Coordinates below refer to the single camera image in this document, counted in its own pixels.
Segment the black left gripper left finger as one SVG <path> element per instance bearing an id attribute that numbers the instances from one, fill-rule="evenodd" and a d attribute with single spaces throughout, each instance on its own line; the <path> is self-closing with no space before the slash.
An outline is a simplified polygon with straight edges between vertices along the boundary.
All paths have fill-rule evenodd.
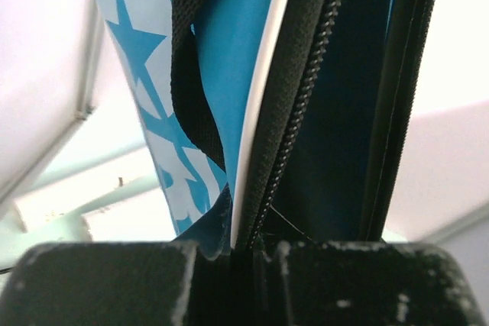
<path id="1" fill-rule="evenodd" d="M 41 244 L 1 294 L 3 325 L 227 325 L 226 267 L 191 241 Z"/>

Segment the blue racket bag cover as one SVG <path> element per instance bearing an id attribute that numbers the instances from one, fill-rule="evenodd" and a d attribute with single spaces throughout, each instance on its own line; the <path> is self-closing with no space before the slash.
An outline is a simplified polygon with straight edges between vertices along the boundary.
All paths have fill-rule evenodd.
<path id="1" fill-rule="evenodd" d="M 179 240 L 379 241 L 435 0 L 96 0 Z"/>

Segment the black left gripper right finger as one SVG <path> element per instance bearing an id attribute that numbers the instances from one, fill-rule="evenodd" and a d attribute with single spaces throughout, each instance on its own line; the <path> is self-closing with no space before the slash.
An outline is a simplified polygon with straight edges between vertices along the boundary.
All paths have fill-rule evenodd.
<path id="1" fill-rule="evenodd" d="M 281 242 L 254 255 L 259 325 L 483 325 L 456 261 L 427 244 Z"/>

